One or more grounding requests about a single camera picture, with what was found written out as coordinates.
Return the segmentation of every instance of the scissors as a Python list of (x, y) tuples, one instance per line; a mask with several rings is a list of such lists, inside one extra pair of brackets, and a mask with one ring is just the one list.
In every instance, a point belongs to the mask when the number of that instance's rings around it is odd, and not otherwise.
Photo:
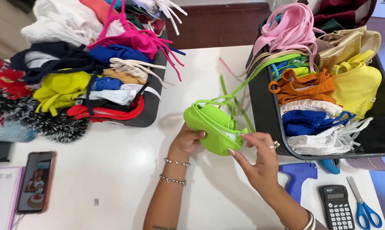
[[(350, 187), (352, 187), (352, 190), (353, 190), (353, 193), (354, 193), (354, 196), (356, 197), (357, 199), (357, 213), (356, 213), (356, 221), (357, 223), (359, 224), (359, 226), (361, 228), (363, 228), (364, 230), (370, 230), (370, 223), (376, 227), (376, 228), (380, 228), (383, 226), (383, 221), (381, 220), (380, 216), (374, 212), (373, 209), (371, 209), (367, 204), (366, 202), (363, 201), (363, 199), (361, 198), (360, 196), (360, 193), (359, 193), (359, 190), (357, 189), (357, 186), (356, 186), (356, 183), (354, 182), (354, 179), (352, 176), (348, 176), (347, 177), (347, 181), (349, 182), (350, 184)], [(377, 218), (379, 219), (379, 224), (376, 225), (376, 223), (374, 222), (373, 218), (372, 218), (372, 214), (376, 215)], [(366, 227), (363, 227), (360, 223), (360, 217), (363, 217), (364, 219), (364, 222), (365, 222), (365, 226)]]

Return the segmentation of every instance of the hot pink bikini top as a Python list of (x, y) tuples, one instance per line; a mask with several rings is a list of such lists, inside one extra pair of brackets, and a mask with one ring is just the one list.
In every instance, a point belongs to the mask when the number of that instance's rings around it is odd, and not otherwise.
[[(111, 16), (111, 12), (113, 10), (115, 2), (116, 0), (113, 0), (112, 4), (110, 5), (108, 19), (106, 20), (102, 33), (100, 34), (99, 38), (95, 43), (88, 45), (88, 48), (93, 49), (98, 44), (101, 44), (104, 47), (108, 45), (125, 45), (132, 47), (135, 50), (139, 50), (140, 52), (144, 53), (149, 59), (154, 58), (154, 55), (158, 52), (159, 48), (164, 53), (170, 65), (175, 69), (178, 78), (181, 81), (180, 73), (178, 72), (177, 68), (175, 68), (174, 63), (171, 61), (170, 57), (164, 50), (166, 49), (174, 57), (178, 64), (184, 66), (182, 63), (180, 63), (174, 53), (164, 44), (164, 42), (172, 43), (172, 41), (159, 39), (157, 35), (150, 30), (137, 30), (134, 25), (127, 21), (126, 14), (124, 13), (125, 1), (121, 1), (122, 13)], [(117, 36), (106, 37), (106, 32), (109, 28), (110, 23), (117, 19), (120, 20), (125, 32)]]
[[(279, 24), (275, 21), (277, 14), (285, 10)], [(292, 3), (277, 8), (262, 26), (262, 35), (253, 45), (253, 57), (248, 69), (240, 76), (243, 76), (251, 67), (256, 54), (268, 43), (269, 52), (280, 52), (292, 49), (306, 49), (309, 53), (310, 71), (314, 71), (313, 60), (317, 51), (316, 37), (314, 32), (325, 34), (320, 29), (313, 28), (313, 13), (305, 4)], [(220, 58), (227, 70), (233, 75), (226, 63)]]

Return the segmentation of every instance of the chain bracelet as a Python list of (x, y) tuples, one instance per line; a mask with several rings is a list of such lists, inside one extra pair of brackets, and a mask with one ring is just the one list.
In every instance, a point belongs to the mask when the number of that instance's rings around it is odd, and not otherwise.
[(164, 177), (163, 174), (160, 174), (160, 178), (166, 180), (168, 183), (179, 183), (183, 185), (184, 187), (187, 185), (187, 181), (184, 179), (182, 181), (175, 180), (171, 177)]
[(167, 163), (174, 163), (176, 165), (183, 165), (185, 167), (188, 167), (188, 166), (191, 165), (190, 163), (180, 163), (178, 161), (172, 161), (172, 160), (168, 159), (167, 157), (164, 158), (164, 161), (167, 162)]

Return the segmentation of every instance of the notebook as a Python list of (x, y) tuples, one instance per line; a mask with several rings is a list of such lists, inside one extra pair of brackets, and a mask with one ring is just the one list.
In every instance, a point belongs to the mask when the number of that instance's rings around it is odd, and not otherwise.
[(0, 168), (0, 230), (11, 230), (23, 167)]

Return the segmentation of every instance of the hand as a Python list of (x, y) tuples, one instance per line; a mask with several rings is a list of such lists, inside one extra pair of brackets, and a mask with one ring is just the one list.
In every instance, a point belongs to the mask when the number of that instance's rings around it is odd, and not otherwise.
[(244, 170), (252, 187), (262, 196), (265, 192), (282, 188), (277, 181), (279, 161), (276, 156), (273, 140), (268, 133), (251, 133), (242, 135), (246, 140), (247, 148), (255, 146), (257, 149), (256, 163), (251, 165), (238, 151), (228, 149), (228, 152), (236, 159)]
[(184, 123), (180, 133), (178, 133), (177, 137), (175, 137), (174, 141), (172, 142), (170, 151), (182, 151), (190, 154), (200, 145), (199, 139), (204, 137), (204, 131), (191, 131), (187, 124)]

